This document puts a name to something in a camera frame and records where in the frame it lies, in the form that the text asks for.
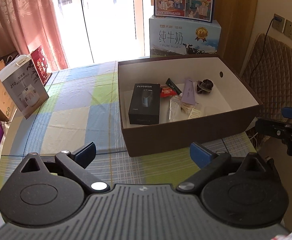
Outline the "cotton swab bag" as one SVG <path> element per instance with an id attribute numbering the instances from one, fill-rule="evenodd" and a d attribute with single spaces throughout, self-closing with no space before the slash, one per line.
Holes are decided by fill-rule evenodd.
<path id="1" fill-rule="evenodd" d="M 168 103 L 167 122 L 175 122 L 203 117 L 201 105 L 183 103 L 179 96 L 172 96 Z"/>

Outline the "dark brown cloth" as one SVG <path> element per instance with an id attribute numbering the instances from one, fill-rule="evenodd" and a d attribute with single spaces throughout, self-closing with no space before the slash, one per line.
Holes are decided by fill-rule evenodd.
<path id="1" fill-rule="evenodd" d="M 209 94 L 211 93 L 213 86 L 213 82 L 209 79 L 204 79 L 203 81 L 198 80 L 196 82 L 196 93 Z"/>

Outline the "red snack packet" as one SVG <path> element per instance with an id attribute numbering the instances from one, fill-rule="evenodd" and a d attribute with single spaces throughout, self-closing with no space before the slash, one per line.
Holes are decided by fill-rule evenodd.
<path id="1" fill-rule="evenodd" d="M 161 86 L 160 89 L 161 89 L 160 98 L 167 98 L 169 96 L 175 96 L 175 95 L 177 95 L 177 93 L 175 92 L 175 90 L 173 90 L 169 86 Z"/>

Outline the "black Flyco product box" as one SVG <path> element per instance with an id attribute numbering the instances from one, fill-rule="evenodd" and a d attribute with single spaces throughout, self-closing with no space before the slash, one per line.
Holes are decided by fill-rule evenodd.
<path id="1" fill-rule="evenodd" d="M 160 84 L 136 83 L 128 111 L 131 125 L 156 125 L 160 117 Z"/>

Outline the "green Mentholatum tube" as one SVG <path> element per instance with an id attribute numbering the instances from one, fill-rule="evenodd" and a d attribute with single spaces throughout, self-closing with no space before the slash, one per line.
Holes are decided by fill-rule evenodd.
<path id="1" fill-rule="evenodd" d="M 177 87 L 177 85 L 175 85 L 175 83 L 173 83 L 173 81 L 171 81 L 170 78 L 167 79 L 166 85 L 170 87 L 177 95 L 182 96 L 182 91 L 179 89 L 179 87 Z"/>

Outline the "clear plastic cup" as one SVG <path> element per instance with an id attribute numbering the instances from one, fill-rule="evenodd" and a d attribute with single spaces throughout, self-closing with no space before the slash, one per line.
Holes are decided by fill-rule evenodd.
<path id="1" fill-rule="evenodd" d="M 221 110 L 217 107 L 206 106 L 203 108 L 203 116 L 210 116 L 221 113 Z"/>

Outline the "quilted brown chair cover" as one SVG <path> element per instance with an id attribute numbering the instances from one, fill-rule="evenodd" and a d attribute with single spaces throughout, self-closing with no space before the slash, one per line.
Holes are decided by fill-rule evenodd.
<path id="1" fill-rule="evenodd" d="M 258 35 L 242 79 L 263 105 L 258 117 L 288 121 L 283 107 L 292 107 L 292 48 L 264 34 Z"/>

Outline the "brown cardboard storage box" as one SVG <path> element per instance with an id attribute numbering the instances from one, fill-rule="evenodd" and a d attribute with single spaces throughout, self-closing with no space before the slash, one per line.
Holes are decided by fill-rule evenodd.
<path id="1" fill-rule="evenodd" d="M 164 86 L 168 80 L 178 88 L 178 93 L 160 100 L 157 123 L 131 123 L 129 107 L 135 85 L 141 85 L 142 90 L 138 101 L 149 106 L 155 99 L 150 85 Z M 217 55 L 120 62 L 118 96 L 122 134 L 131 157 L 241 133 L 262 106 L 253 90 Z"/>

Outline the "white humidifier box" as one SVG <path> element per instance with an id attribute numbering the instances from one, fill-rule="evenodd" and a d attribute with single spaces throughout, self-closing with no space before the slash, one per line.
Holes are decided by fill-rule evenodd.
<path id="1" fill-rule="evenodd" d="M 27 119 L 49 95 L 32 59 L 19 55 L 0 71 L 0 81 L 22 115 Z"/>

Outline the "red gift bag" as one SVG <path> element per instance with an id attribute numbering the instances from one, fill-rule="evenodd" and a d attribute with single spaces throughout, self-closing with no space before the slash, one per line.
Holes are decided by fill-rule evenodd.
<path id="1" fill-rule="evenodd" d="M 45 86 L 51 77 L 51 72 L 49 72 L 48 70 L 48 61 L 44 53 L 43 47 L 39 46 L 30 54 L 30 56 L 38 73 L 38 76 L 42 84 Z"/>

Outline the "blue pure milk carton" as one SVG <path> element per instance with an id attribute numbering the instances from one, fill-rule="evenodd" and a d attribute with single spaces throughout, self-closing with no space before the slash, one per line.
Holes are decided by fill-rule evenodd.
<path id="1" fill-rule="evenodd" d="M 215 54 L 222 28 L 212 23 L 181 18 L 149 18 L 150 56 Z"/>

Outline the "pink curtain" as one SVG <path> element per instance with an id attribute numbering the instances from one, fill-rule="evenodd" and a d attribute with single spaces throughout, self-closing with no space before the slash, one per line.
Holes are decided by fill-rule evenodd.
<path id="1" fill-rule="evenodd" d="M 0 57 L 42 47 L 52 71 L 68 67 L 53 0 L 0 0 Z"/>

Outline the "wall socket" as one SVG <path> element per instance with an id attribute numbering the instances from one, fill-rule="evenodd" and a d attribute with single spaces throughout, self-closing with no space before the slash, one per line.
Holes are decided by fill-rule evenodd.
<path id="1" fill-rule="evenodd" d="M 274 14 L 272 27 L 292 40 L 292 22 L 290 20 L 278 14 Z"/>

